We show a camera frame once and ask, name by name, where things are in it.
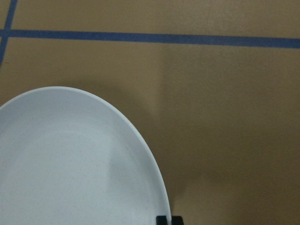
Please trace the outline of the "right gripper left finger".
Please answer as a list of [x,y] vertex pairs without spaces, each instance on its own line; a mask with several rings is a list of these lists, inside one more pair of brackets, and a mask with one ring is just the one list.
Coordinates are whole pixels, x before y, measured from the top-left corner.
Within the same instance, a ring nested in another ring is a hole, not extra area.
[[168,225],[166,216],[157,216],[156,225]]

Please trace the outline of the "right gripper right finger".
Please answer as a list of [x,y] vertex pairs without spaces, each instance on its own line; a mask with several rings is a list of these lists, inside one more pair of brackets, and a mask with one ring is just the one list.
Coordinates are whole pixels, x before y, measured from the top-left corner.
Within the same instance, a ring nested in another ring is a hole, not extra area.
[[172,216],[172,225],[184,225],[183,218],[181,216]]

